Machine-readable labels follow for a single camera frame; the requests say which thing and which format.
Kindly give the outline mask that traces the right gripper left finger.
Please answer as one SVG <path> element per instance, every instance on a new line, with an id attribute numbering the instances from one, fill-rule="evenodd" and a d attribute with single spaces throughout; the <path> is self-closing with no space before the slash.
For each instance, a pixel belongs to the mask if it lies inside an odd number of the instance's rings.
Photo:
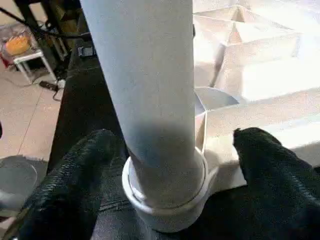
<path id="1" fill-rule="evenodd" d="M 111 163 L 124 144 L 110 130 L 78 141 L 26 199 L 4 240 L 89 240 Z"/>

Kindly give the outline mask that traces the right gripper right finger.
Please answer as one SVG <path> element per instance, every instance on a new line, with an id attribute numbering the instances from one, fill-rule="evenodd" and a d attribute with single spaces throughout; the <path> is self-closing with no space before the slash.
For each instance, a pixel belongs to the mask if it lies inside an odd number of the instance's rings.
<path id="1" fill-rule="evenodd" d="M 320 238 L 320 175 L 269 132 L 237 128 L 233 146 L 268 240 Z"/>

